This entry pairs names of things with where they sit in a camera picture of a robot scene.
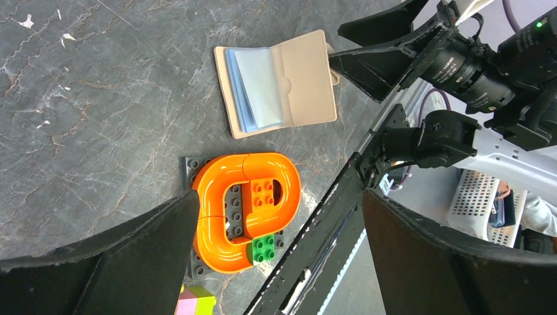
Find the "white strip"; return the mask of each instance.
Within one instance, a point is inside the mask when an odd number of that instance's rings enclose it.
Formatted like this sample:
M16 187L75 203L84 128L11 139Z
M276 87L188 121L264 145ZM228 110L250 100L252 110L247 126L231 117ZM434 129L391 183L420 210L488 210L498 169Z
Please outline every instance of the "white strip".
M342 269L338 273L338 276L336 276L336 281L332 285L331 290L327 294L327 298L323 302L323 305L321 305L321 308L319 309L319 312L317 313L317 315L323 315L323 312L327 308L327 305L329 305L329 302L332 299L332 296L334 295L334 293L336 291L336 288L338 287L338 285L342 281L342 278L344 277L344 274L346 273L346 270L348 270L348 267L350 267L350 264L352 263L352 260L354 260L354 256L356 256L356 252L358 252L358 249L360 248L360 245L362 245L365 237L366 237L366 230L364 229L362 231L362 234L360 234L360 237L358 238L358 240L356 242L356 245L354 245L354 248L350 252L350 255L348 255L348 259L344 263L344 266L342 267Z

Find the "white connector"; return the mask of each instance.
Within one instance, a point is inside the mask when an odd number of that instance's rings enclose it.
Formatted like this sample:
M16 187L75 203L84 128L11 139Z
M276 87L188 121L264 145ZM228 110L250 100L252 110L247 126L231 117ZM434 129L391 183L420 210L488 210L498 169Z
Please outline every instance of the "white connector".
M478 11L492 2L493 0L455 0L458 11L460 12L460 18L458 18L456 25L459 25L467 18L478 13Z

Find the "white basket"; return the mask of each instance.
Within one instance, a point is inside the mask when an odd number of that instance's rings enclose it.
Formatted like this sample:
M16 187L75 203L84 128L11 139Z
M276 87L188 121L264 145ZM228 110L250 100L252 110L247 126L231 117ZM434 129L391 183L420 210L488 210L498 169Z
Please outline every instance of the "white basket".
M516 224L506 228L493 228L489 224L489 215L498 187L499 179L464 170L447 213L449 226L482 240L512 247L522 218L526 191L513 189Z

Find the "tabletop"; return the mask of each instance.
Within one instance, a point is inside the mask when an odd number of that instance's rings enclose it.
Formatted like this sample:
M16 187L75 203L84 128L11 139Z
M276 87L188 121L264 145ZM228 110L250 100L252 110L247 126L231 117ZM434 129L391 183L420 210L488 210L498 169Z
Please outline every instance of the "tabletop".
M40 255L181 190L179 158L280 152L298 168L288 245L380 107L342 81L338 120L231 137L213 48L267 47L399 0L6 0L0 7L0 259ZM201 282L241 314L274 264Z

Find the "orange toy track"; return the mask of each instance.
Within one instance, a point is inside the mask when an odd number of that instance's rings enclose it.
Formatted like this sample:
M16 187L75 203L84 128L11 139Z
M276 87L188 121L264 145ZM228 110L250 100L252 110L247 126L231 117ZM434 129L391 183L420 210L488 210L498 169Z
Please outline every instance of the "orange toy track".
M282 186L278 202L273 199L273 180ZM225 194L238 184L242 185L244 236L229 240ZM199 172L192 188L200 199L195 251L210 268L226 274L252 267L248 244L286 228L301 199L300 174L292 161L278 153L215 158Z

